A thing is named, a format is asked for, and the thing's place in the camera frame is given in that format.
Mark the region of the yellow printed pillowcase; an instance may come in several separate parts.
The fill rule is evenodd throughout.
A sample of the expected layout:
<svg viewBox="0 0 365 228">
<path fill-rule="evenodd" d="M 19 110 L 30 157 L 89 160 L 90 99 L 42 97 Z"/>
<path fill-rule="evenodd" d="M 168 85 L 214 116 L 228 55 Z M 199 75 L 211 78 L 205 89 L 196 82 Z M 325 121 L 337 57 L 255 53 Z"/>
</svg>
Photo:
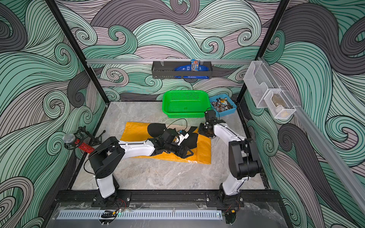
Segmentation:
<svg viewBox="0 0 365 228">
<path fill-rule="evenodd" d="M 154 140 L 154 144 L 165 145 L 165 151 L 152 156 L 139 156 L 172 162 L 211 164 L 211 139 L 200 135 L 197 126 L 165 123 L 126 123 L 120 138 L 122 141 L 137 142 Z"/>
</svg>

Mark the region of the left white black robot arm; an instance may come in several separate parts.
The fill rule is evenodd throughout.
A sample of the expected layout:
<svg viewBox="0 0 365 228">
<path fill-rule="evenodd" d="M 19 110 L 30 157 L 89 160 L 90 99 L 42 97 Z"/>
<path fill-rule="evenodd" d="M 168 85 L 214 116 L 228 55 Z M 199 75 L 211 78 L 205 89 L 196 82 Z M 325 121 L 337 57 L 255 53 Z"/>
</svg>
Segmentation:
<svg viewBox="0 0 365 228">
<path fill-rule="evenodd" d="M 189 147 L 183 145 L 183 141 L 188 138 L 189 134 L 185 130 L 175 129 L 165 129 L 160 136 L 140 142 L 119 141 L 114 136 L 109 137 L 88 158 L 101 197 L 107 199 L 116 192 L 113 172 L 123 159 L 163 153 L 186 159 L 194 155 Z"/>
</svg>

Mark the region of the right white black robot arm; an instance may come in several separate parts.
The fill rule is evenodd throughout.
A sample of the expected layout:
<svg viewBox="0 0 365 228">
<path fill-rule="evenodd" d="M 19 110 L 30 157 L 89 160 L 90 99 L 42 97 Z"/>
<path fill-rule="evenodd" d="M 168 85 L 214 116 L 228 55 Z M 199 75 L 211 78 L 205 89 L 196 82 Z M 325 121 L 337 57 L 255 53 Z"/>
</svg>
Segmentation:
<svg viewBox="0 0 365 228">
<path fill-rule="evenodd" d="M 252 149 L 256 148 L 252 140 L 234 132 L 226 123 L 201 123 L 199 134 L 208 138 L 218 137 L 228 146 L 231 174 L 222 183 L 224 196 L 238 194 L 246 181 L 260 173 L 259 159 L 252 154 Z"/>
</svg>

